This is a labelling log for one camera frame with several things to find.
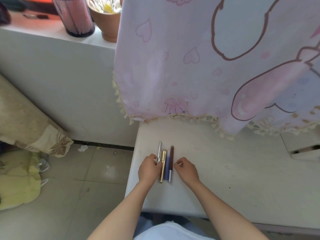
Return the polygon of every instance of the brown outline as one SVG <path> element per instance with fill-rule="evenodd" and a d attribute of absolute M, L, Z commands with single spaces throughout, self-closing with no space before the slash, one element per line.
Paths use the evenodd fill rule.
<path fill-rule="evenodd" d="M 212 48 L 214 49 L 214 51 L 217 52 L 217 54 L 219 56 L 221 56 L 224 60 L 227 60 L 227 61 L 236 60 L 236 59 L 244 56 L 245 54 L 249 53 L 250 51 L 252 51 L 260 43 L 260 41 L 262 40 L 262 37 L 264 36 L 264 33 L 266 32 L 266 29 L 267 29 L 268 20 L 269 20 L 269 12 L 272 11 L 272 9 L 274 8 L 274 6 L 277 4 L 278 1 L 279 0 L 275 0 L 272 3 L 272 5 L 270 6 L 270 8 L 268 9 L 268 11 L 264 14 L 263 29 L 262 29 L 262 32 L 261 32 L 261 35 L 260 35 L 258 41 L 254 44 L 254 46 L 251 47 L 246 52 L 244 52 L 243 54 L 241 54 L 240 56 L 237 56 L 237 57 L 234 57 L 234 58 L 227 58 L 222 52 L 220 52 L 218 50 L 218 48 L 214 44 L 214 35 L 215 35 L 215 33 L 214 33 L 214 21 L 215 21 L 215 18 L 216 18 L 216 15 L 217 15 L 218 11 L 223 9 L 224 0 L 221 0 L 221 2 L 218 4 L 216 9 L 214 10 L 214 13 L 213 13 L 213 16 L 212 16 L 212 20 L 211 20 L 211 35 L 212 35 L 212 37 L 211 37 L 211 45 L 212 45 Z"/>
<path fill-rule="evenodd" d="M 320 56 L 320 48 L 319 48 L 319 46 L 320 46 L 320 41 L 318 42 L 318 44 L 317 44 L 315 47 L 304 46 L 304 47 L 302 47 L 301 49 L 299 49 L 298 54 L 297 54 L 297 56 L 296 56 L 296 58 L 295 58 L 294 60 L 289 60 L 289 61 L 283 62 L 283 63 L 281 63 L 281 64 L 279 64 L 279 65 L 271 68 L 270 70 L 267 70 L 266 72 L 263 72 L 263 73 L 261 73 L 261 74 L 258 75 L 258 76 L 255 76 L 254 78 L 252 78 L 252 79 L 250 79 L 249 81 L 247 81 L 246 83 L 244 83 L 244 84 L 237 90 L 237 92 L 234 94 L 234 97 L 233 97 L 233 100 L 232 100 L 232 105 L 231 105 L 231 115 L 232 115 L 232 117 L 234 117 L 236 120 L 239 120 L 239 121 L 252 120 L 256 115 L 255 115 L 254 117 L 250 118 L 250 119 L 247 119 L 247 120 L 237 119 L 237 118 L 233 115 L 233 113 L 232 113 L 232 108 L 233 108 L 233 104 L 234 104 L 234 101 L 235 101 L 235 97 L 237 96 L 238 92 L 239 92 L 246 84 L 248 84 L 248 83 L 251 82 L 252 80 L 254 80 L 254 79 L 256 79 L 256 78 L 258 78 L 258 77 L 260 77 L 260 76 L 262 76 L 262 75 L 264 75 L 264 74 L 266 74 L 266 73 L 268 73 L 268 72 L 270 72 L 270 71 L 272 71 L 272 70 L 274 70 L 274 69 L 282 66 L 282 65 L 285 65 L 285 64 L 288 64 L 288 63 L 292 63 L 292 62 L 301 62 L 302 59 L 299 59 L 299 56 L 300 56 L 302 50 L 304 50 L 304 49 L 309 49 L 309 50 L 318 51 L 318 54 L 317 54 L 316 56 L 314 56 L 314 57 L 312 57 L 311 59 L 305 61 L 304 63 L 305 63 L 306 65 L 308 65 L 308 66 L 310 67 L 310 70 L 312 70 L 312 71 L 313 71 L 317 76 L 319 76 L 319 78 L 320 78 L 320 73 L 317 72 L 316 70 L 314 70 L 314 69 L 312 68 L 312 67 L 313 67 L 313 64 L 311 63 L 311 61 L 313 61 L 315 58 L 317 58 L 318 56 Z M 276 106 L 278 109 L 282 110 L 283 112 L 290 113 L 290 114 L 291 114 L 291 113 L 294 113 L 294 112 L 287 112 L 287 111 L 285 111 L 284 109 L 281 109 L 276 103 L 274 103 L 274 104 L 271 105 L 271 106 L 265 107 L 265 109 L 271 108 L 271 107 L 273 107 L 273 106 Z"/>

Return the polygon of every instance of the wall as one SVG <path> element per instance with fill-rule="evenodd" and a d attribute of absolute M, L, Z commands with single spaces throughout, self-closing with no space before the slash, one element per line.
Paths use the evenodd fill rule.
<path fill-rule="evenodd" d="M 112 88 L 114 49 L 0 28 L 0 73 L 75 140 L 134 146 Z"/>

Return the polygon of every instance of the brown cup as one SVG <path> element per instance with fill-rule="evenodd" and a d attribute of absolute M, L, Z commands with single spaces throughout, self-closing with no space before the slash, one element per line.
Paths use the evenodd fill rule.
<path fill-rule="evenodd" d="M 94 22 L 101 30 L 103 39 L 116 43 L 120 24 L 120 13 L 110 14 L 97 12 L 90 7 L 89 1 L 90 0 L 87 0 L 87 6 Z"/>

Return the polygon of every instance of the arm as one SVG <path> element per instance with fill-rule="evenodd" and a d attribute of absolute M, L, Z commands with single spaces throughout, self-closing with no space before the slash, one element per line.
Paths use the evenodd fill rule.
<path fill-rule="evenodd" d="M 198 198 L 202 208 L 222 240 L 268 239 L 251 222 L 201 183 L 196 167 L 185 157 L 179 159 L 174 164 L 174 168 L 182 181 Z"/>
<path fill-rule="evenodd" d="M 156 155 L 147 156 L 139 167 L 139 182 L 126 198 L 100 223 L 88 240 L 132 239 L 143 202 L 159 177 L 162 162 L 156 165 Z"/>

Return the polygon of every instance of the table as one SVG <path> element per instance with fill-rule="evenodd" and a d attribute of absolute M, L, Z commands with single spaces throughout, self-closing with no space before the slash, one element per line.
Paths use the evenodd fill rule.
<path fill-rule="evenodd" d="M 125 195 L 138 182 L 145 156 L 157 154 L 162 141 L 162 149 L 174 146 L 174 162 L 188 158 L 200 180 L 251 222 L 320 229 L 320 163 L 292 159 L 280 136 L 244 128 L 230 141 L 214 130 L 205 121 L 140 122 Z M 155 182 L 142 211 L 206 218 L 175 170 L 171 183 Z"/>

